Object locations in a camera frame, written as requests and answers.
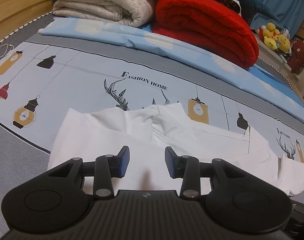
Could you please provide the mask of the white long-sleeve shirt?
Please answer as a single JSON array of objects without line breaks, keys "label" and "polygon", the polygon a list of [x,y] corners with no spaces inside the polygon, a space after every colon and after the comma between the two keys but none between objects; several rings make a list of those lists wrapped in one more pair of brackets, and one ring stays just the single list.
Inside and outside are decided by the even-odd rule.
[{"label": "white long-sleeve shirt", "polygon": [[136,111],[108,108],[82,114],[69,109],[54,141],[49,168],[80,157],[94,161],[116,155],[123,146],[130,162],[115,190],[179,190],[165,163],[165,148],[209,163],[221,158],[281,189],[288,195],[304,190],[304,164],[277,157],[254,128],[243,134],[191,120],[180,103],[152,105]]}]

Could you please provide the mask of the light blue folded sheet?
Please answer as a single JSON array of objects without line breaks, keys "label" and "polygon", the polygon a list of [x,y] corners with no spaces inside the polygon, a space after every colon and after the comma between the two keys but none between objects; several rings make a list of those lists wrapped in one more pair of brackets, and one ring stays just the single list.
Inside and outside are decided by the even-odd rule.
[{"label": "light blue folded sheet", "polygon": [[249,92],[304,123],[304,108],[292,98],[266,81],[259,79],[250,71],[214,53],[183,41],[140,28],[71,17],[56,17],[46,27],[39,29],[38,33],[47,36],[103,42],[168,57]]}]

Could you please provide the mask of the red folded blanket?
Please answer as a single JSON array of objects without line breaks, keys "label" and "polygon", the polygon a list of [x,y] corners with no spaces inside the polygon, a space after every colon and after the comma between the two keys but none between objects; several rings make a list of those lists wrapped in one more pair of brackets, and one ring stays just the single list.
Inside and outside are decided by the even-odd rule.
[{"label": "red folded blanket", "polygon": [[248,23],[215,0],[158,0],[155,17],[154,33],[201,47],[245,69],[258,59]]}]

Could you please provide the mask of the yellow plush toys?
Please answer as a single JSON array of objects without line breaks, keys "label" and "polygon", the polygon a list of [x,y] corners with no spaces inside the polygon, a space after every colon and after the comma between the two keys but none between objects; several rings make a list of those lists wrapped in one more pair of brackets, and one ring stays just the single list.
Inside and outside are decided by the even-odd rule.
[{"label": "yellow plush toys", "polygon": [[269,22],[260,26],[255,32],[270,50],[279,50],[285,54],[290,52],[290,35],[287,29],[280,31],[275,24]]}]

